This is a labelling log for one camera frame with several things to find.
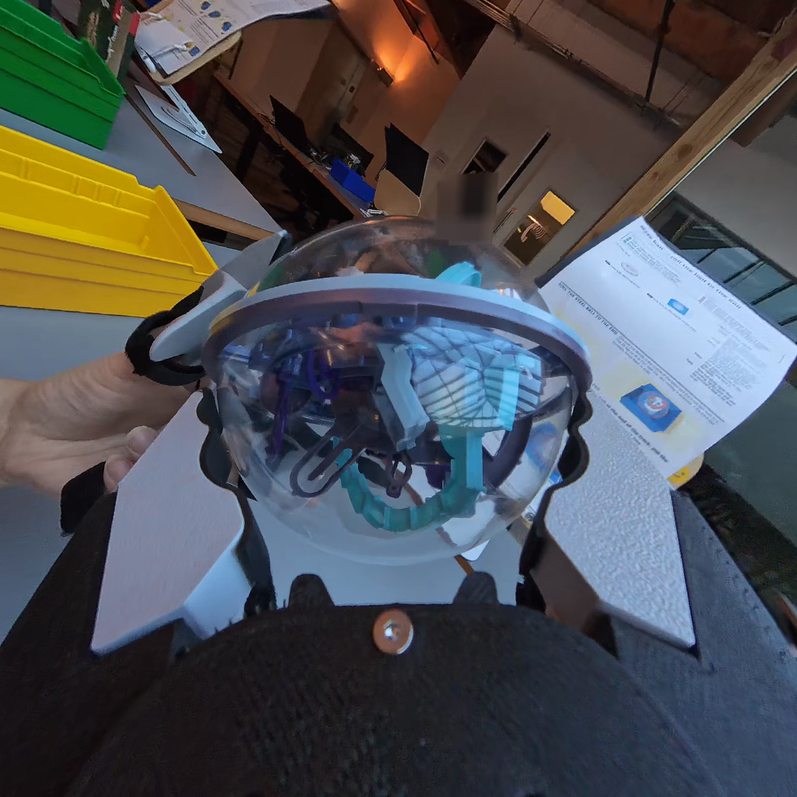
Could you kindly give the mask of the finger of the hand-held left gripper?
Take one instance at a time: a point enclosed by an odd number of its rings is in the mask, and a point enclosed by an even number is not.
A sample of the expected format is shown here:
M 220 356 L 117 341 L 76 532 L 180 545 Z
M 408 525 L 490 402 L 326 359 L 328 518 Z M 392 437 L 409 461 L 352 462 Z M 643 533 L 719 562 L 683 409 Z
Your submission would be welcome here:
M 238 282 L 259 282 L 272 264 L 293 248 L 293 237 L 282 230 L 277 234 L 254 242 L 221 266 L 220 271 Z
M 214 320 L 248 292 L 225 273 L 212 274 L 200 288 L 198 304 L 181 313 L 154 338 L 149 350 L 153 362 L 197 363 Z

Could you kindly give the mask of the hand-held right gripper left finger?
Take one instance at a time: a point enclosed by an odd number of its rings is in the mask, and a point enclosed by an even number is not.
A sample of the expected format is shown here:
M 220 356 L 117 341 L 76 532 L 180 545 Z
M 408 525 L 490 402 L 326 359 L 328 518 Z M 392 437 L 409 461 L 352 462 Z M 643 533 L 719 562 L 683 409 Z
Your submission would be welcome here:
M 115 493 L 91 649 L 106 655 L 177 623 L 204 640 L 272 610 L 269 553 L 212 391 L 193 393 Z

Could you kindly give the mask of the small white printed sheet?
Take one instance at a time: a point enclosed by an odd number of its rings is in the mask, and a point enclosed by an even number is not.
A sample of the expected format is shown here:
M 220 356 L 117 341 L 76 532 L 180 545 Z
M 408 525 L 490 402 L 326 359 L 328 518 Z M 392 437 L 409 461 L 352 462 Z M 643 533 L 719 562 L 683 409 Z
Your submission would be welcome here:
M 222 149 L 212 139 L 203 123 L 172 85 L 159 85 L 157 87 L 159 93 L 148 91 L 141 85 L 135 85 L 135 88 L 149 112 L 162 125 L 216 154 L 222 153 Z

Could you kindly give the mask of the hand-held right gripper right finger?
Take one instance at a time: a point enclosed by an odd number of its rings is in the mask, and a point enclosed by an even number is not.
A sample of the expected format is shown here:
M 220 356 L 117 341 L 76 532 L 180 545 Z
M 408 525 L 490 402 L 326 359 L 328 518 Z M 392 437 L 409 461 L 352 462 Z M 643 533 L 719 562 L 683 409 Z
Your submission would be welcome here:
M 583 632 L 605 617 L 688 650 L 696 643 L 671 489 L 593 391 L 580 427 L 589 462 L 528 507 L 531 575 L 554 619 Z

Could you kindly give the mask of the black monitor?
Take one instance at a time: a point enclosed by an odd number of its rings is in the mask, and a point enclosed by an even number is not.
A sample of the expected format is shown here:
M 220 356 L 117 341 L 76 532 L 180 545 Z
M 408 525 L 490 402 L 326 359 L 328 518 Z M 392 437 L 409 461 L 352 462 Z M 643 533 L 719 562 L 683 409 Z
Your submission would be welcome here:
M 293 145 L 299 152 L 309 156 L 313 145 L 307 136 L 304 121 L 294 111 L 283 105 L 275 96 L 269 100 L 274 116 L 274 127 L 279 134 Z
M 386 150 L 384 169 L 420 197 L 429 162 L 428 152 L 395 125 L 385 127 L 384 134 Z

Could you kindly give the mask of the stacked green plastic bins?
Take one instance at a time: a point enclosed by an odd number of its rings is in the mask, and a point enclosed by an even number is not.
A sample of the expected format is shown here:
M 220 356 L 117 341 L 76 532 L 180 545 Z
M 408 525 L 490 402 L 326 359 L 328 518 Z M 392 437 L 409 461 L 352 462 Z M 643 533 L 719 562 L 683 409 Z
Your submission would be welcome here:
M 125 90 L 84 39 L 25 1 L 1 2 L 1 108 L 104 150 Z

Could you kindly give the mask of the clipboard with printed papers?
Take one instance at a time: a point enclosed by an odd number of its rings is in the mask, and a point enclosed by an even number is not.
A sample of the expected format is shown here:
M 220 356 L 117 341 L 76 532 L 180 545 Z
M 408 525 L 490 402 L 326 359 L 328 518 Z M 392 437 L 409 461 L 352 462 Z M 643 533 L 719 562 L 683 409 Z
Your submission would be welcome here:
M 330 17 L 326 1 L 167 1 L 142 13 L 135 50 L 154 81 L 173 85 L 231 49 L 242 31 L 283 18 Z

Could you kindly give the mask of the clear plastic maze ball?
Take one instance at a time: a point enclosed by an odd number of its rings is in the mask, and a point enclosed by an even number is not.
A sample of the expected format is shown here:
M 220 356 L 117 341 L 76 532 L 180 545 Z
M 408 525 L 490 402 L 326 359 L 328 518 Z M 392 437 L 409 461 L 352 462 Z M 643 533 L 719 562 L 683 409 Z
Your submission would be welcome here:
M 510 265 L 400 217 L 337 225 L 270 264 L 202 350 L 257 507 L 384 564 L 463 553 L 518 518 L 583 422 L 592 369 Z

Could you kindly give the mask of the stacked yellow plastic bins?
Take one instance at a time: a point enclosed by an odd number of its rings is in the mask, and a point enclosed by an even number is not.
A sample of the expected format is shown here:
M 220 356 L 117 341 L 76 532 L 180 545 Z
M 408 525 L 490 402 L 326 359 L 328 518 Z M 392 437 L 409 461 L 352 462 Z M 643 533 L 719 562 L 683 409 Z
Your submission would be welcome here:
M 1 128 L 1 305 L 146 317 L 217 267 L 161 186 Z

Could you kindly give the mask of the green cardboard box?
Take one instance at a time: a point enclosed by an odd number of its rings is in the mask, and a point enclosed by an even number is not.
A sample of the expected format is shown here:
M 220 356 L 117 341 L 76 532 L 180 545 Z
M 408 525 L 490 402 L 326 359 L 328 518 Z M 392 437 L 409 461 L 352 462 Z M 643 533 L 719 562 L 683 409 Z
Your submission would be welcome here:
M 128 72 L 139 22 L 139 8 L 131 1 L 80 3 L 78 37 L 93 46 L 119 83 Z

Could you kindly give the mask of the white printed instruction sheet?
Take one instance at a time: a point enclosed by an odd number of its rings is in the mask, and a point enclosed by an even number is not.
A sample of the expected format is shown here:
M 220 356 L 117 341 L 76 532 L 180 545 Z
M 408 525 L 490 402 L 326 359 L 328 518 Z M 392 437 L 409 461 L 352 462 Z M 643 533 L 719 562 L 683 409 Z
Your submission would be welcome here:
M 538 280 L 583 341 L 593 393 L 663 477 L 731 433 L 782 384 L 795 343 L 641 217 Z

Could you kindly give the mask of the person's left hand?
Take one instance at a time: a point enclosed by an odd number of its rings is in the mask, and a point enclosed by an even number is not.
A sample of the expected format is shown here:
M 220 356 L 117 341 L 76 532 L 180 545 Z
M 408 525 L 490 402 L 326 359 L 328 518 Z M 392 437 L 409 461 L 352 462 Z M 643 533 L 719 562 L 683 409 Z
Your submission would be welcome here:
M 2 379 L 1 486 L 58 496 L 103 464 L 115 492 L 196 388 L 137 375 L 123 352 L 39 381 Z

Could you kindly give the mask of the blue plastic bin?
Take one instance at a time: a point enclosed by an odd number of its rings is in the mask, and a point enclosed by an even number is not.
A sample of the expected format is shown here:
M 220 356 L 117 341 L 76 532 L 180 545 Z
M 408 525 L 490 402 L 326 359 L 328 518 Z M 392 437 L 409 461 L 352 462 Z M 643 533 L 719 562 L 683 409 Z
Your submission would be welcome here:
M 371 205 L 374 200 L 375 188 L 370 185 L 362 175 L 352 169 L 342 159 L 332 161 L 330 177 L 344 190 L 350 192 L 366 205 Z

